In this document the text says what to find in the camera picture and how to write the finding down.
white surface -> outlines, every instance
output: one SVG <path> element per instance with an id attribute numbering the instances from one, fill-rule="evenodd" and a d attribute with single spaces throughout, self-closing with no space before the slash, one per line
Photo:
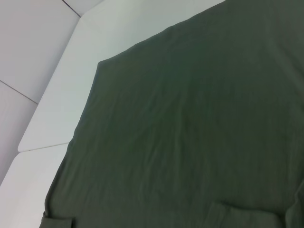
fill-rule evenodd
<path id="1" fill-rule="evenodd" d="M 86 104 L 97 63 L 190 18 L 197 13 L 197 5 L 197 1 L 185 0 L 105 0 L 87 12 L 71 37 L 19 151 L 69 142 Z"/>
<path id="2" fill-rule="evenodd" d="M 0 184 L 37 104 L 0 82 Z"/>
<path id="3" fill-rule="evenodd" d="M 66 3 L 82 16 L 102 1 L 103 0 L 66 0 Z"/>
<path id="4" fill-rule="evenodd" d="M 0 227 L 38 228 L 67 144 L 20 153 L 0 186 Z"/>
<path id="5" fill-rule="evenodd" d="M 1 0 L 0 80 L 39 103 L 78 20 L 61 0 Z"/>

white table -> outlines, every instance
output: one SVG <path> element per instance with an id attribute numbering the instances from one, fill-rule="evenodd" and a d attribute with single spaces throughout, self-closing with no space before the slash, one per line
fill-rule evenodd
<path id="1" fill-rule="evenodd" d="M 0 186 L 0 227 L 38 228 L 67 144 L 20 153 Z"/>
<path id="2" fill-rule="evenodd" d="M 68 143 L 97 63 L 222 0 L 105 0 L 79 21 L 19 144 L 19 152 Z"/>

